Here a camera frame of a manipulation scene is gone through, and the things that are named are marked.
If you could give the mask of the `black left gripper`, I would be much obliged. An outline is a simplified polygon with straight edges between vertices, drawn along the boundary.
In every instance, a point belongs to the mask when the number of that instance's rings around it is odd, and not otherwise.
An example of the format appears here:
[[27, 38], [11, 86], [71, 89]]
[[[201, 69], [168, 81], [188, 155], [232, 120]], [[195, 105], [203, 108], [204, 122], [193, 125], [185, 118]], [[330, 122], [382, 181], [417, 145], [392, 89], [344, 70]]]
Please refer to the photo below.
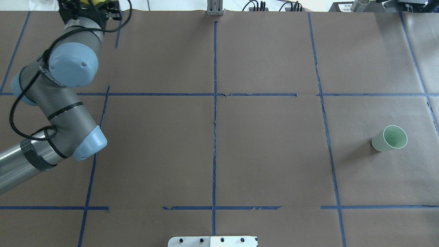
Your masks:
[[91, 0], [58, 0], [59, 14], [66, 24], [70, 19], [86, 17], [98, 25], [106, 25], [109, 19], [122, 20], [122, 11], [118, 0], [106, 0], [93, 5]]

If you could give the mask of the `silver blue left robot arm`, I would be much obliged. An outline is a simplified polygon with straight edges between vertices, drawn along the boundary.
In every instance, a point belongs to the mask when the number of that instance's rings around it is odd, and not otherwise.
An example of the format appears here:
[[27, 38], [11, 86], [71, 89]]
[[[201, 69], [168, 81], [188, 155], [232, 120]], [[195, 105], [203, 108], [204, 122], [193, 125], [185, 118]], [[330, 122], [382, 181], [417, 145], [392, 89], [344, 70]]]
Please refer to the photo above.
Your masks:
[[[9, 113], [9, 125], [23, 139], [1, 153], [1, 193], [69, 157], [83, 161], [108, 144], [74, 89], [94, 80], [105, 33], [122, 28], [106, 28], [107, 20], [122, 20], [120, 3], [60, 0], [58, 4], [65, 24], [62, 35], [11, 81], [16, 100]], [[50, 124], [32, 134], [19, 131], [14, 116], [20, 102], [39, 107]]]

